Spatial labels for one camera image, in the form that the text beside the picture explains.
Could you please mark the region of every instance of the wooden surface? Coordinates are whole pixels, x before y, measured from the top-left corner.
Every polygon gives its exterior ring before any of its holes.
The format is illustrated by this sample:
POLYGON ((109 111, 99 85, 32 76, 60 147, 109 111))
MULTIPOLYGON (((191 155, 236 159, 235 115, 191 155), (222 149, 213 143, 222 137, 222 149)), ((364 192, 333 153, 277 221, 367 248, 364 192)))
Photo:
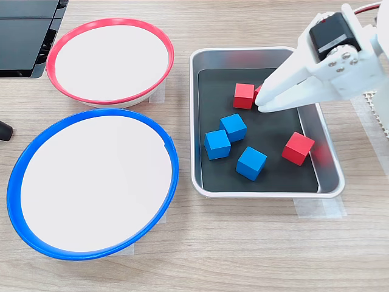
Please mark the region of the wooden surface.
POLYGON ((350 102, 322 105, 346 175, 347 217, 299 219, 292 200, 205 199, 190 183, 190 54, 203 47, 295 46, 316 13, 341 3, 71 1, 58 37, 94 19, 125 16, 171 38, 176 58, 167 101, 131 109, 173 137, 180 181, 167 223, 137 242, 134 256, 64 262, 41 255, 10 223, 7 181, 36 135, 89 107, 60 94, 46 75, 0 80, 0 119, 15 128, 12 141, 0 143, 0 291, 389 291, 389 183, 350 102))

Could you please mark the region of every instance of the aluminum tray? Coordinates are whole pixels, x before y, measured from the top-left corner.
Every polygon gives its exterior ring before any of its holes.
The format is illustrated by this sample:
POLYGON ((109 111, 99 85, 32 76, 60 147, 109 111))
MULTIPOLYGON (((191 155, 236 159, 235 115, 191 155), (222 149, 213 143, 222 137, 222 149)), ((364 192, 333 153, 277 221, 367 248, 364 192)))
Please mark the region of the aluminum tray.
POLYGON ((345 187, 334 146, 319 104, 277 113, 233 109, 235 83, 260 85, 293 49, 262 47, 201 49, 190 57, 190 163, 194 188, 209 198, 333 198, 345 187), (230 156, 207 160, 204 133, 218 130, 218 120, 239 113, 247 125, 246 138, 232 144, 230 156), (315 140, 310 156, 299 167, 281 158, 293 133, 315 140), (268 155, 255 182, 235 172, 246 146, 268 155))

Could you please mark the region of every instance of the red-rimmed bowl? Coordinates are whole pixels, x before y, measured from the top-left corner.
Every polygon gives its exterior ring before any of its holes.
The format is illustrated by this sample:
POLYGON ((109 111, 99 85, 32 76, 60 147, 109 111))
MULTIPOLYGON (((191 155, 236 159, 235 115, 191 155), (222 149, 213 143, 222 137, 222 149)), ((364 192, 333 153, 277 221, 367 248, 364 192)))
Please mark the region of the red-rimmed bowl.
POLYGON ((173 45, 157 27, 109 18, 65 34, 47 58, 47 75, 75 100, 124 108, 147 99, 166 79, 173 60, 173 45))

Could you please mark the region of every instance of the wooden block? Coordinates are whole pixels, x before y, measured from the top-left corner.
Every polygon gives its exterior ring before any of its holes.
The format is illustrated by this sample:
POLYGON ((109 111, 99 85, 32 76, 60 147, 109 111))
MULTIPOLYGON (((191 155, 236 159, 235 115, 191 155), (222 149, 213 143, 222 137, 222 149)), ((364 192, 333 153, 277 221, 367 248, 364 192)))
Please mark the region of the wooden block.
POLYGON ((247 147, 238 160, 236 171, 251 181, 255 181, 263 169, 267 156, 254 148, 247 147))
POLYGON ((260 93, 261 88, 262 88, 262 85, 259 86, 256 90, 254 90, 253 103, 255 103, 256 96, 258 95, 258 93, 260 93))
POLYGON ((298 132, 294 132, 286 143, 284 151, 282 152, 282 157, 301 166, 314 143, 315 141, 312 139, 301 135, 298 132))
POLYGON ((254 85, 237 83, 233 99, 234 108, 250 110, 254 99, 254 85))
POLYGON ((239 114, 220 119, 220 130, 225 130, 230 143, 244 139, 247 127, 239 114))
POLYGON ((227 133, 224 130, 206 133, 205 149, 209 160, 227 157, 231 149, 227 133))

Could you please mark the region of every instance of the red wire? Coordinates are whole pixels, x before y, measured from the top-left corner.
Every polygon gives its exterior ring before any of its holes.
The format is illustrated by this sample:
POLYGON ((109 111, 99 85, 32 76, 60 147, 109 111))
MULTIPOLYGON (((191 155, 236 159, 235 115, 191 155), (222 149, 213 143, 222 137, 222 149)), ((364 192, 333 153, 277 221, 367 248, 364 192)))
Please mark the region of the red wire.
POLYGON ((369 11, 369 10, 377 9, 377 8, 379 8, 379 6, 380 6, 380 4, 376 4, 376 5, 373 5, 373 6, 369 6, 369 7, 366 7, 366 8, 364 8, 364 9, 355 11, 355 14, 360 14, 360 13, 362 13, 362 12, 366 12, 366 11, 369 11))

